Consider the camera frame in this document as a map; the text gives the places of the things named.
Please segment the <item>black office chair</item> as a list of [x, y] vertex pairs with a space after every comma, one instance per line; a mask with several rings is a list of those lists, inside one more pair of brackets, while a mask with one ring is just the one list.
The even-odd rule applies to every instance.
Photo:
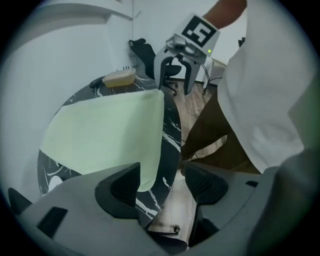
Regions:
[[[146, 43], [144, 38], [137, 40], [129, 40], [128, 44], [133, 53], [143, 62], [145, 66], [145, 74], [154, 79], [154, 58], [156, 56], [152, 46]], [[173, 96], [177, 95], [177, 90], [172, 87], [172, 85], [177, 88], [178, 84], [176, 82], [170, 82], [168, 79], [177, 75], [181, 71], [182, 67], [179, 65], [172, 65], [172, 61], [165, 68], [165, 79], [164, 87], [170, 89], [173, 92]]]

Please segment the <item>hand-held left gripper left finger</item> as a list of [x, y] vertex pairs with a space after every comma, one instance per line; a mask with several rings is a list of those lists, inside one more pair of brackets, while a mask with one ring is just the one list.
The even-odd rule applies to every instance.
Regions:
[[47, 253], [158, 253], [135, 209], [140, 164], [70, 178], [18, 217]]

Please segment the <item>light green towel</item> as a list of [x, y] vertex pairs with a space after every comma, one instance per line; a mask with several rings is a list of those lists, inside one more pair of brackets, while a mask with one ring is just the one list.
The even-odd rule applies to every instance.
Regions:
[[40, 150], [81, 175], [140, 163], [140, 192], [155, 183], [161, 158], [164, 93], [120, 93], [63, 106]]

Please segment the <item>person in white shirt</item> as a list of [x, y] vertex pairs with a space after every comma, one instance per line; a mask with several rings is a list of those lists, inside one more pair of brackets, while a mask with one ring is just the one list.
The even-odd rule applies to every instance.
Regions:
[[244, 44], [218, 85], [220, 108], [255, 168], [263, 173], [316, 141], [312, 83], [320, 59], [278, 0], [247, 0]]

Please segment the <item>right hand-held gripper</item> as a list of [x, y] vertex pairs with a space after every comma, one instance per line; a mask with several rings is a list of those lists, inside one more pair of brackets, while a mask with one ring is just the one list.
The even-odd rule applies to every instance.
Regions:
[[191, 13], [172, 32], [164, 47], [157, 53], [153, 63], [156, 86], [164, 84], [167, 64], [173, 59], [185, 66], [183, 84], [184, 95], [188, 95], [194, 86], [201, 65], [213, 53], [220, 31], [203, 17]]

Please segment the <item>beige rectangular container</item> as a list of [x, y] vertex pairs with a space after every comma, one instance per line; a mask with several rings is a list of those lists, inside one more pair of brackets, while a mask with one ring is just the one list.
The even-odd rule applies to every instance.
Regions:
[[102, 78], [102, 82], [107, 88], [123, 87], [131, 85], [136, 79], [134, 68], [112, 72]]

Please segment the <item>person's right forearm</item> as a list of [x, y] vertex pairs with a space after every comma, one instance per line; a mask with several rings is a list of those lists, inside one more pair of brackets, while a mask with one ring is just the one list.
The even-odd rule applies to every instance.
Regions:
[[203, 18], [220, 30], [234, 23], [246, 7], [247, 0], [218, 0]]

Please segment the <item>person's brown trousers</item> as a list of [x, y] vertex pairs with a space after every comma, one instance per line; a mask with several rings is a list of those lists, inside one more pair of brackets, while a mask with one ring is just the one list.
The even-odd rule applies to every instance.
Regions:
[[226, 136], [225, 143], [215, 152], [196, 158], [193, 162], [234, 172], [260, 174], [241, 146], [236, 134], [225, 118], [214, 94], [204, 106], [199, 117], [187, 135], [180, 150], [180, 166], [191, 160], [195, 153]]

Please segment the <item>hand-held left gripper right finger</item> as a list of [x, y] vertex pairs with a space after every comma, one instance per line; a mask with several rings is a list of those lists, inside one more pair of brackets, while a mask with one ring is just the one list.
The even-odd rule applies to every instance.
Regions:
[[188, 246], [194, 247], [236, 216], [256, 189], [260, 176], [198, 163], [187, 163], [184, 170], [185, 183], [196, 202], [188, 241]]

